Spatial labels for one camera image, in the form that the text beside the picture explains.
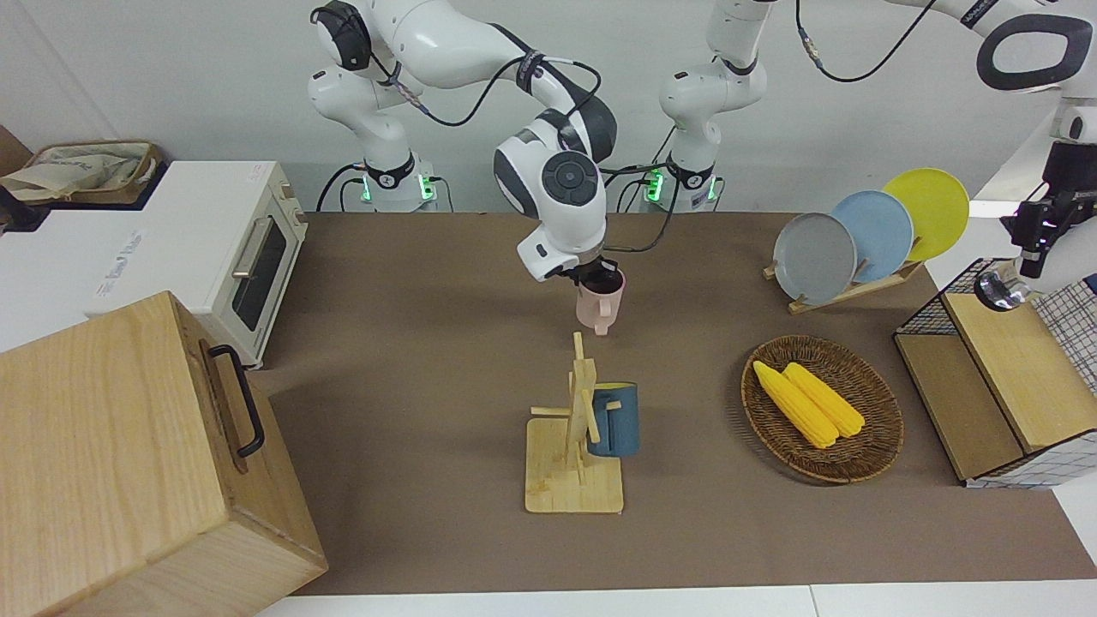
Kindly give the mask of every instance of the oven window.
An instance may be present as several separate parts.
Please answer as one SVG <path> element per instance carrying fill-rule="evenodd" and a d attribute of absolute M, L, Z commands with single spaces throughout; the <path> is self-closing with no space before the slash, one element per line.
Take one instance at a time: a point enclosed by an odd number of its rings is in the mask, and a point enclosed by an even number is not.
<path fill-rule="evenodd" d="M 282 256 L 285 255 L 285 235 L 272 216 L 268 218 L 271 220 L 271 231 L 267 236 L 267 243 L 259 251 L 256 269 L 250 279 L 240 281 L 233 298 L 233 311 L 251 332 L 256 332 L 259 325 L 259 317 L 267 306 L 267 296 L 270 295 L 274 278 L 278 276 L 278 267 L 282 263 Z"/>

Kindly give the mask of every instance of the oven handle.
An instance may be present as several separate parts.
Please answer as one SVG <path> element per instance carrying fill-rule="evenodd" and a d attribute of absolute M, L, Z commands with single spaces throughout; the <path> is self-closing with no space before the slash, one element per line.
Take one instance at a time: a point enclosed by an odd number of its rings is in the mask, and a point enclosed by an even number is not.
<path fill-rule="evenodd" d="M 255 276 L 259 255 L 262 253 L 263 245 L 267 244 L 267 238 L 270 237 L 273 226 L 274 218 L 270 216 L 260 218 L 251 225 L 251 234 L 248 235 L 248 242 L 244 245 L 244 253 L 240 254 L 240 259 L 233 268 L 234 279 L 250 279 Z"/>
<path fill-rule="evenodd" d="M 231 345 L 218 345 L 216 347 L 210 348 L 210 357 L 216 358 L 217 356 L 228 355 L 229 359 L 233 360 L 233 369 L 236 371 L 236 381 L 240 383 L 240 392 L 244 394 L 244 404 L 248 407 L 248 417 L 251 418 L 251 429 L 255 431 L 255 437 L 251 441 L 241 447 L 236 451 L 241 459 L 246 459 L 251 455 L 259 451 L 259 448 L 263 447 L 263 441 L 267 440 L 267 434 L 263 433 L 263 423 L 259 419 L 259 410 L 256 408 L 256 400 L 251 396 L 251 386 L 248 385 L 248 377 L 244 374 L 244 363 L 240 362 L 240 356 L 233 349 Z"/>

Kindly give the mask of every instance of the brown tablecloth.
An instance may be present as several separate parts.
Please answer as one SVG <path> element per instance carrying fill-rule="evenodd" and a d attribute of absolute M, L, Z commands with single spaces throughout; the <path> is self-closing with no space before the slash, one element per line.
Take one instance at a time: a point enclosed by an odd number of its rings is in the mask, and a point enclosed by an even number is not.
<path fill-rule="evenodd" d="M 760 276 L 789 220 L 676 217 L 621 256 L 602 381 L 640 383 L 622 515 L 523 509 L 530 405 L 564 405 L 575 291 L 538 284 L 517 215 L 317 215 L 256 383 L 272 397 L 331 570 L 303 594 L 1079 579 L 1097 575 L 1050 492 L 958 485 L 891 333 L 908 283 L 801 316 Z M 644 244 L 659 215 L 614 216 Z M 821 487 L 744 428 L 743 362 L 787 334 L 837 340 L 898 397 L 906 444 L 880 478 Z"/>

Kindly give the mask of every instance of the pink mug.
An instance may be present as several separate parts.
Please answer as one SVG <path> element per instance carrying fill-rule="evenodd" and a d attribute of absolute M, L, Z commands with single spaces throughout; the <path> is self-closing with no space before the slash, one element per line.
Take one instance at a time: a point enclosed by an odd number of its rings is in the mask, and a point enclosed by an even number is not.
<path fill-rule="evenodd" d="M 619 280 L 593 284 L 593 290 L 585 283 L 579 283 L 579 296 L 575 301 L 575 316 L 579 318 L 580 324 L 592 328 L 598 336 L 609 334 L 610 326 L 617 321 L 618 310 L 621 307 L 621 295 L 624 293 L 625 280 L 624 272 L 619 270 L 618 273 L 620 274 Z"/>

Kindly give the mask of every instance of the plate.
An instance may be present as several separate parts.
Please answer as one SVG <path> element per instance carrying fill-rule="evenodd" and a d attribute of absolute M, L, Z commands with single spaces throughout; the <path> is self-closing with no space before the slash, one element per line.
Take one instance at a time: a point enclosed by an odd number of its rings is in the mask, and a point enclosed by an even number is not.
<path fill-rule="evenodd" d="M 968 190 L 948 171 L 912 169 L 887 182 L 884 192 L 903 202 L 914 221 L 914 235 L 919 239 L 911 249 L 912 261 L 925 261 L 952 248 L 968 228 Z"/>
<path fill-rule="evenodd" d="M 883 191 L 861 191 L 841 200 L 830 216 L 849 229 L 857 245 L 856 283 L 885 279 L 903 267 L 914 243 L 914 222 L 903 202 Z"/>
<path fill-rule="evenodd" d="M 841 394 L 864 416 L 864 427 L 834 446 L 816 449 L 807 442 L 762 390 L 754 372 L 761 360 L 783 371 L 799 362 Z M 841 345 L 814 336 L 784 336 L 759 347 L 747 360 L 739 386 L 743 408 L 761 442 L 795 471 L 834 484 L 875 478 L 903 449 L 903 414 L 887 383 L 868 362 Z"/>
<path fill-rule="evenodd" d="M 784 293 L 818 305 L 840 295 L 857 269 L 853 236 L 829 214 L 801 214 L 781 229 L 773 248 L 774 273 Z"/>

